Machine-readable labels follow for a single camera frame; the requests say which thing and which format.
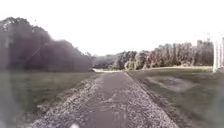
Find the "gravel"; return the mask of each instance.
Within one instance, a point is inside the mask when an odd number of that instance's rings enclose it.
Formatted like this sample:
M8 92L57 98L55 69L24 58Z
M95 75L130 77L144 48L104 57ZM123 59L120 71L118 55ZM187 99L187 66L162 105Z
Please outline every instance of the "gravel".
M125 72L103 73L28 128L178 128Z

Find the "grassy field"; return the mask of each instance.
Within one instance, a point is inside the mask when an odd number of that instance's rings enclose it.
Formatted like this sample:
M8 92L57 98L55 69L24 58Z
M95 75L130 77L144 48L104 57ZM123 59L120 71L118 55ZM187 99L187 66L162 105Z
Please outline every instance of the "grassy field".
M0 108L4 117L10 118L16 112L39 114L38 105L51 102L55 97L70 88L80 88L77 84L85 78L95 75L87 73L53 72L0 72Z
M129 74L147 85L147 88L160 94L178 108L194 123L202 127L224 126L223 78L222 74L212 73L212 68L160 68L131 71ZM182 92L176 92L147 78L154 76L172 76L194 83L196 86Z

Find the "green grass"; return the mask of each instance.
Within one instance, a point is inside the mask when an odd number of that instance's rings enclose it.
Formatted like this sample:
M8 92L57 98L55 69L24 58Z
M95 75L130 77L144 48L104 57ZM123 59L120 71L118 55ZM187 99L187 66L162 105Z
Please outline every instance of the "green grass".
M37 114L37 105L51 102L55 97L70 88L80 88L83 79L95 75L87 73L56 73L56 72L0 72L0 101L6 114L22 111Z
M222 89L221 74L212 73L211 68L164 68L129 72L131 76L147 85L148 89L156 91L179 108L194 122L210 125L213 122L212 108ZM184 92L174 92L159 85L150 83L149 76L173 76L196 83L197 86Z

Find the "forest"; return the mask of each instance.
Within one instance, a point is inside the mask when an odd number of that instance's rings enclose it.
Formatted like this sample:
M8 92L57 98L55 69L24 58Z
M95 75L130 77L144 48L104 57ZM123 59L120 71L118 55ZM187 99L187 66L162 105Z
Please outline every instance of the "forest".
M153 67L211 66L213 65L213 44L209 40L198 40L196 45L192 43L165 44L152 51L125 51L110 55L110 58L98 57L94 60L93 67L139 70Z
M92 57L23 18L0 21L0 69L89 71Z
M0 21L0 69L45 71L89 71L91 68L139 70L170 66L210 66L213 44L160 45L152 51L124 51L115 55L84 54L66 40L53 40L41 27L26 19L9 17Z

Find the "sky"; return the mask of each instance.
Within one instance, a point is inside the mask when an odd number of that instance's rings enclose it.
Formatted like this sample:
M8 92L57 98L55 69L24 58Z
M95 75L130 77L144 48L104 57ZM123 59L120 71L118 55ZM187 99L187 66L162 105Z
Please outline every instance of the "sky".
M53 39L94 55L153 50L165 43L217 40L221 0L0 0L0 20L26 18Z

